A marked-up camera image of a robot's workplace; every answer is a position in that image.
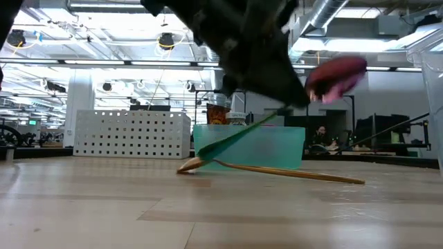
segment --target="ceiling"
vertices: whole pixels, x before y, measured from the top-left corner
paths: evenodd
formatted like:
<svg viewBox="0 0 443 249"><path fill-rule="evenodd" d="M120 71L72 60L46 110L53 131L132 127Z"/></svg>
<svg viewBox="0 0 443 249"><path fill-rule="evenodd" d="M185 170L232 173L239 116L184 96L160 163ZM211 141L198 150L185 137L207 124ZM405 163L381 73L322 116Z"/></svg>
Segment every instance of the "ceiling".
<svg viewBox="0 0 443 249"><path fill-rule="evenodd" d="M111 3L98 0L71 0L71 4L74 4L71 10L76 10L71 12L56 6L33 8L34 2L26 3L13 26L13 29L25 30L26 44L16 48L5 43L0 57L184 62L207 62L213 59L214 54L208 48L194 44L192 32L174 14L167 13L153 17L144 9L137 8L137 1L116 0ZM296 16L308 13L313 2L300 1L302 7L296 11ZM88 8L78 7L88 4ZM119 9L120 12L114 12L115 8L107 8L100 4L122 5L126 11L122 12L122 9ZM390 8L393 9L390 15L397 15L401 11L415 12L437 4L441 4L441 1L350 1L336 17L373 19ZM171 51L160 47L159 37L162 33L172 33L175 47ZM320 58L324 60L340 53L344 51L319 49L318 53L303 53L301 59L316 64L320 62ZM43 122L44 124L51 126L63 124L66 94L55 94L45 89L45 82L59 84L68 91L70 68L25 64L1 66L5 75L0 93L0 100L3 100L1 116L9 120L41 117L44 121L47 120ZM189 83L194 84L198 90L217 88L212 73L209 70L91 67L93 81L96 83L96 108L128 109L130 103L127 97L148 104L154 95L156 85L159 84L152 104L171 104L174 109L185 109L192 119L205 122L206 115L201 112L203 109L199 109L197 117L194 117L195 94L190 93L187 88ZM105 82L112 83L116 87L113 87L113 91L104 91L102 85ZM205 96L200 93L198 98L203 100L203 105L207 102L226 101L226 98L212 93Z"/></svg>

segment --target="wall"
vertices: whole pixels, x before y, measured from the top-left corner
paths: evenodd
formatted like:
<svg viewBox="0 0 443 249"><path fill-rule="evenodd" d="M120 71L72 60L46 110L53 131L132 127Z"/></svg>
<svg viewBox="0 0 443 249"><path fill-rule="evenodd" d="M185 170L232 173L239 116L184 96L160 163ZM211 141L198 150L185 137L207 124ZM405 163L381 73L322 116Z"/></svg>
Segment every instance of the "wall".
<svg viewBox="0 0 443 249"><path fill-rule="evenodd" d="M429 112L421 73L369 72L368 90L365 95L364 91L360 92L359 96L356 95L356 101L358 98L360 106L356 106L356 110L359 118L367 118L373 113L383 116L399 114L415 118ZM432 134L432 127L429 127L430 143L435 144ZM411 128L411 134L405 135L406 142L414 139L424 139L422 127L414 126ZM420 151L425 158L437 158L435 150Z"/></svg>

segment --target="wooden stick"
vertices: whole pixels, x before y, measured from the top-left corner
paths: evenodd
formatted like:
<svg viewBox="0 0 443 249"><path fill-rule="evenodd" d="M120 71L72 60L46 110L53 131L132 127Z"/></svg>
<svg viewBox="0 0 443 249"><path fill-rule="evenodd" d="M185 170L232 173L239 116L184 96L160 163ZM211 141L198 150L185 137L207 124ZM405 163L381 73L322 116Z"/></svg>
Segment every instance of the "wooden stick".
<svg viewBox="0 0 443 249"><path fill-rule="evenodd" d="M340 183L365 184L364 180L342 177L342 176L332 176L332 175L328 175L328 174L301 172L301 171L297 171L297 170L274 169L274 168L270 168L270 167L234 165L231 163L221 162L221 161L215 160L215 159L213 161L219 163L220 165L223 165L224 167L247 170L247 171L252 171L252 172L265 173L265 174L274 174L274 175L278 175L278 176L290 176L290 177L308 178L308 179L323 180L323 181L335 181L335 182L340 182ZM182 174L188 170L203 167L204 165L206 165L208 163L210 163L210 161L202 161L200 158L193 158L193 159L189 160L188 162L186 162L183 166L181 166L177 170L177 173Z"/></svg>

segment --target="white column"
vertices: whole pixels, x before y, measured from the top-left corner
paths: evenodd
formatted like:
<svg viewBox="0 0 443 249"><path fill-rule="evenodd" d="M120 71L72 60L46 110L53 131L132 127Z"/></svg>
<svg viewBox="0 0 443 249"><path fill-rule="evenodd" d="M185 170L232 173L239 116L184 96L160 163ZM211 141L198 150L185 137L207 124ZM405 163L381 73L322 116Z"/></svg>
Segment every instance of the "white column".
<svg viewBox="0 0 443 249"><path fill-rule="evenodd" d="M74 146L77 111L94 109L94 90L90 70L71 69L71 78L69 79L68 88L68 101L66 103L66 122L64 125L63 147Z"/></svg>

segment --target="white crate with holes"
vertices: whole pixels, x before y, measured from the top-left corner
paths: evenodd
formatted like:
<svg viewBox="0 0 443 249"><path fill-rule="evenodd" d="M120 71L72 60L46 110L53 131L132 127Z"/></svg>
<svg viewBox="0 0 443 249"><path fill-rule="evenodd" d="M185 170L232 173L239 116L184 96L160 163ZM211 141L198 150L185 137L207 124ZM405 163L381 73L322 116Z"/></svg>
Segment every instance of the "white crate with holes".
<svg viewBox="0 0 443 249"><path fill-rule="evenodd" d="M190 125L180 112L80 110L74 156L187 158Z"/></svg>

